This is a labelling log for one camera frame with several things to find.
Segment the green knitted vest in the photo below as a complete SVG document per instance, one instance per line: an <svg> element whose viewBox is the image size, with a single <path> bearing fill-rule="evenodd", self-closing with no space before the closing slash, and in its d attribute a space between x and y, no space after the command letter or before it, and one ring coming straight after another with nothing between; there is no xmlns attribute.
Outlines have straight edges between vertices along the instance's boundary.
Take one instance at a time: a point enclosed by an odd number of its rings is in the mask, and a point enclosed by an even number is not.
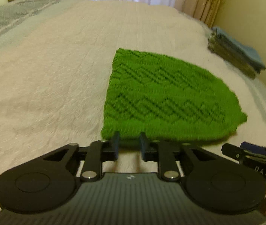
<svg viewBox="0 0 266 225"><path fill-rule="evenodd" d="M235 93L210 71L168 55L118 49L101 136L210 142L247 121Z"/></svg>

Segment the folded blue garment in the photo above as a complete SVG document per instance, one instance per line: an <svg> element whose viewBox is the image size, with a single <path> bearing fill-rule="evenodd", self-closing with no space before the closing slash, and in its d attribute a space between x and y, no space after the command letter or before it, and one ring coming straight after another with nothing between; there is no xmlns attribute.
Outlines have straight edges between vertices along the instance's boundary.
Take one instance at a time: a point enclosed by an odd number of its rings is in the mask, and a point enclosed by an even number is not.
<svg viewBox="0 0 266 225"><path fill-rule="evenodd" d="M245 53L245 55L250 58L250 61L251 62L253 61L255 63L255 66L260 66L262 70L266 69L266 66L263 63L260 55L254 48L247 45L243 45L242 43L231 37L229 34L227 34L223 29L221 29L218 26L214 26L212 28L212 32L216 32L218 35L224 36L226 39L229 40L229 42L237 46L238 49L241 49Z"/></svg>

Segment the folded grey-green garment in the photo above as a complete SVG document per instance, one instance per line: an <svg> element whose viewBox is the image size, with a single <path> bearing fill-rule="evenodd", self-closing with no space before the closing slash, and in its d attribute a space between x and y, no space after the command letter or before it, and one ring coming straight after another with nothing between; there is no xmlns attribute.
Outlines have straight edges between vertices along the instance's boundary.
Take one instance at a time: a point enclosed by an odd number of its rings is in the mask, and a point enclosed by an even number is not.
<svg viewBox="0 0 266 225"><path fill-rule="evenodd" d="M208 49L251 79L255 79L262 71L262 68L255 66L255 63L250 61L250 58L241 49L238 49L237 46L215 31L209 36Z"/></svg>

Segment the grey patterned bedspread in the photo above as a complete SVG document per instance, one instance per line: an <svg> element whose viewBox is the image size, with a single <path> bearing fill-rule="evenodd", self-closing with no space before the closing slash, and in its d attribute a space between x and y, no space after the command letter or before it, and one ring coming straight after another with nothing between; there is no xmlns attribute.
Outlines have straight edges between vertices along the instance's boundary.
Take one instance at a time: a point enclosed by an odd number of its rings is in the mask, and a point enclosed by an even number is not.
<svg viewBox="0 0 266 225"><path fill-rule="evenodd" d="M100 138L117 49L166 54L235 92L247 122L229 143L266 146L266 86L212 54L210 29L166 6L18 0L0 6L0 174L71 142Z"/></svg>

